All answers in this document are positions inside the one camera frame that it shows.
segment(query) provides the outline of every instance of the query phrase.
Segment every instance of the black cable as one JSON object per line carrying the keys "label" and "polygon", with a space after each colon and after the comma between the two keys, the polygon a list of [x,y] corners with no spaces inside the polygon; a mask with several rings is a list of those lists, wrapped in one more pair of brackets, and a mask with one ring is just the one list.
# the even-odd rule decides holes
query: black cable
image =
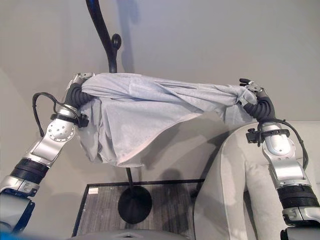
{"label": "black cable", "polygon": [[260,132],[260,138],[261,138],[261,133],[262,133],[262,124],[269,123],[269,122],[280,123],[280,124],[286,125],[286,126],[288,126],[289,128],[292,129],[292,131],[296,135],[296,138],[299,141],[299,144],[301,145],[301,148],[302,148],[302,167],[303,167],[304,170],[306,170],[306,168],[308,166],[308,163],[309,163],[309,157],[308,157],[307,150],[305,148],[304,141],[300,137],[298,131],[290,123],[288,123],[285,119],[281,120],[281,119],[278,119],[278,118],[271,118],[271,119],[268,119],[268,120],[259,121],[257,130]]}
{"label": "black cable", "polygon": [[53,111],[54,111],[54,113],[57,113],[56,106],[58,104],[61,107],[66,108],[70,112],[72,112],[74,117],[76,118],[77,122],[80,123],[80,119],[79,119],[78,114],[74,110],[72,110],[70,107],[66,106],[64,103],[59,102],[52,94],[50,94],[48,92],[37,92],[32,97],[32,109],[33,109],[34,119],[35,119],[35,122],[36,122],[36,124],[37,124],[37,126],[39,128],[39,132],[40,132],[40,136],[41,137],[44,137],[45,133],[44,133],[42,127],[41,127],[41,123],[40,123],[39,116],[38,116],[38,113],[37,113],[37,99],[38,99],[39,96],[45,96],[45,97],[51,99],[51,101],[53,102]]}

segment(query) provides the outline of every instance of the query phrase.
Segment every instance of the silver metal bracket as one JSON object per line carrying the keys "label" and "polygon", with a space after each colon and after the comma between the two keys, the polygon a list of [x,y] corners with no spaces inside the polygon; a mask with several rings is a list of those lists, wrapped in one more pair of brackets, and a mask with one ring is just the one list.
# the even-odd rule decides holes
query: silver metal bracket
{"label": "silver metal bracket", "polygon": [[282,211],[283,218],[287,216],[293,223],[289,224],[294,226],[294,222],[301,221],[316,221],[320,224],[320,207],[316,206],[299,206],[290,207]]}
{"label": "silver metal bracket", "polygon": [[255,81],[250,81],[245,87],[253,93],[262,92],[263,90],[263,88],[259,84],[257,84]]}
{"label": "silver metal bracket", "polygon": [[[264,132],[278,130],[274,123],[265,123]],[[311,185],[302,166],[296,160],[296,147],[285,134],[265,137],[262,152],[269,161],[269,171],[276,189],[288,185]]]}
{"label": "silver metal bracket", "polygon": [[48,125],[45,136],[37,141],[23,157],[50,168],[63,146],[74,137],[75,132],[72,122],[55,119]]}
{"label": "silver metal bracket", "polygon": [[39,187],[38,184],[32,181],[24,180],[16,176],[5,176],[0,183],[0,193],[6,189],[11,189],[15,192],[33,197],[37,193]]}

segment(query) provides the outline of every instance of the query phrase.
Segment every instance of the fabric fold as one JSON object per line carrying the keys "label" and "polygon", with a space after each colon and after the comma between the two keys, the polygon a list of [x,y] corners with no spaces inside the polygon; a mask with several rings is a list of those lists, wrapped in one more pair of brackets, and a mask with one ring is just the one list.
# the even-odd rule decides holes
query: fabric fold
{"label": "fabric fold", "polygon": [[80,142],[92,162],[139,167],[138,153],[166,129],[205,112],[216,112],[227,125],[253,119],[237,104],[256,103],[245,87],[173,81],[134,73],[101,73],[82,91],[96,98],[81,108],[89,125]]}

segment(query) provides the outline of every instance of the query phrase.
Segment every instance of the floor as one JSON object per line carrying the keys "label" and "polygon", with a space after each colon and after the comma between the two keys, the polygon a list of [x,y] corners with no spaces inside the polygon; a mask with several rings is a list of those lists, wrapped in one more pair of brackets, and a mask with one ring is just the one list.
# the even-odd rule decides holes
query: floor
{"label": "floor", "polygon": [[148,217],[137,224],[126,223],[118,213],[118,200],[128,188],[126,183],[90,185],[86,188],[73,236],[119,229],[167,231],[195,239],[194,201],[201,180],[147,182],[143,184],[152,197]]}

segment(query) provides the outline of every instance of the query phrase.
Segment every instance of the black coat rack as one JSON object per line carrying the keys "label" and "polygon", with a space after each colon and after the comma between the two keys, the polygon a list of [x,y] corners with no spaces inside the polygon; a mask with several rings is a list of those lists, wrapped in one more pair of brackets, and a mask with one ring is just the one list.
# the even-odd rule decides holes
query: black coat rack
{"label": "black coat rack", "polygon": [[[108,58],[109,73],[117,72],[117,52],[121,47],[121,37],[115,33],[110,39],[108,29],[101,13],[99,0],[85,0],[95,29],[100,37]],[[152,198],[147,189],[134,186],[131,169],[125,168],[129,188],[120,196],[118,212],[121,218],[129,224],[137,224],[146,219],[152,208]]]}

